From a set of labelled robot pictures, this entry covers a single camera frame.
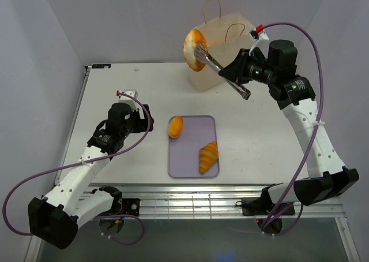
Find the metal kitchen tongs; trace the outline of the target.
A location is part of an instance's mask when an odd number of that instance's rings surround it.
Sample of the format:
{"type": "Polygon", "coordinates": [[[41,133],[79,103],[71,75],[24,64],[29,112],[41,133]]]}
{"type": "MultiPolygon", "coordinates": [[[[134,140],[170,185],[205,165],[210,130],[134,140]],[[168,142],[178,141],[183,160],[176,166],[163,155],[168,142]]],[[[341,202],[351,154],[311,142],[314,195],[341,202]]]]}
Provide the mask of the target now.
{"type": "MultiPolygon", "coordinates": [[[[219,74],[220,70],[223,69],[223,67],[208,53],[208,51],[205,49],[205,46],[201,42],[199,42],[195,47],[194,56],[198,61],[208,65],[217,74],[219,74]]],[[[237,85],[235,82],[229,81],[224,77],[223,80],[230,85],[244,100],[248,100],[251,96],[251,91],[243,85],[237,85]]]]}

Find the oval white-topped fake bread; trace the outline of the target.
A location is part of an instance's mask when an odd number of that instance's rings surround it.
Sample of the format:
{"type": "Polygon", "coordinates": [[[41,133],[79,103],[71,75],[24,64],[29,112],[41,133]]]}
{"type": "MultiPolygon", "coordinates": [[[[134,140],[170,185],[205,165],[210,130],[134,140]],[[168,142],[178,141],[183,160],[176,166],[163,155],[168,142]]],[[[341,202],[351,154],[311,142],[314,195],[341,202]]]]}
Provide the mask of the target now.
{"type": "Polygon", "coordinates": [[[195,49],[198,46],[199,43],[202,43],[202,45],[207,49],[207,42],[202,34],[201,31],[194,28],[192,29],[186,36],[184,42],[183,42],[183,55],[185,58],[186,63],[195,72],[201,71],[205,64],[198,61],[194,55],[195,49]]]}

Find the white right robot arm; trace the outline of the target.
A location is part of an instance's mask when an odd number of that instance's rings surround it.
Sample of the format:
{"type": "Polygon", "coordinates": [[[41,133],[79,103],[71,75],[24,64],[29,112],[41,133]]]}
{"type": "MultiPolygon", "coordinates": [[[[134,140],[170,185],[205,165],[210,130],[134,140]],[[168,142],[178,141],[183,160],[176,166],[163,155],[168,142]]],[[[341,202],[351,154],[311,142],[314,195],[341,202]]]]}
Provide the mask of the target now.
{"type": "Polygon", "coordinates": [[[269,94],[292,126],[304,153],[308,176],[293,183],[273,184],[259,198],[245,205],[253,213],[274,214],[281,203],[318,203],[347,191],[359,179],[338,156],[321,121],[321,105],[309,80],[296,74],[298,50],[289,40],[274,40],[268,56],[259,48],[240,49],[219,75],[237,84],[256,81],[268,86],[269,94]]]}

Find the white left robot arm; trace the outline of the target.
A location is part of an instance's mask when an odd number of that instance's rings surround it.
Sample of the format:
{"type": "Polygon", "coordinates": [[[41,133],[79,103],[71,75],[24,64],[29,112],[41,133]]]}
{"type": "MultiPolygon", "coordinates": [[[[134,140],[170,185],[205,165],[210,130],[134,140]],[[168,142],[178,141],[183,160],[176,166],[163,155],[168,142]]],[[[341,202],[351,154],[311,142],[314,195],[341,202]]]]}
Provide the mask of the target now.
{"type": "Polygon", "coordinates": [[[132,133],[151,132],[154,120],[148,105],[144,117],[125,102],[114,103],[88,140],[79,164],[42,199],[28,204],[29,227],[33,235],[59,249],[67,248],[80,227],[97,216],[114,216],[122,210],[122,192],[104,185],[81,200],[85,189],[118,153],[132,133]]]}

